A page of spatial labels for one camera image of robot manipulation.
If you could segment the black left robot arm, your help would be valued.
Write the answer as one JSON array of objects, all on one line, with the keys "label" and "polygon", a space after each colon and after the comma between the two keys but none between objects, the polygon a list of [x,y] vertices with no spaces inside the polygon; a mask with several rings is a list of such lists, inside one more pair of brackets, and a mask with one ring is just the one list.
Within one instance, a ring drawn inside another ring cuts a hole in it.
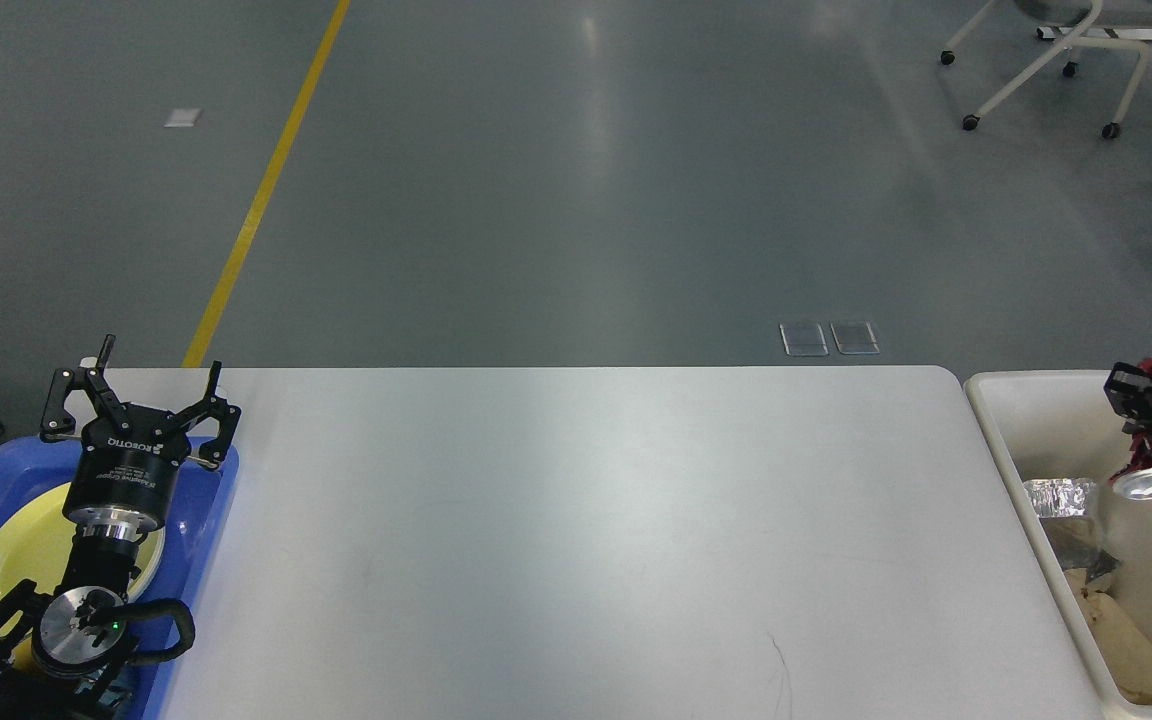
[{"label": "black left robot arm", "polygon": [[47,388],[38,438],[81,446],[61,506],[73,533],[55,588],[18,579],[0,600],[0,719],[113,719],[124,670],[195,644],[188,602],[131,600],[134,568],[168,524],[183,467],[223,467],[241,407],[219,393],[220,361],[183,409],[120,400],[105,376],[114,343],[108,334],[91,366],[56,369]]}]

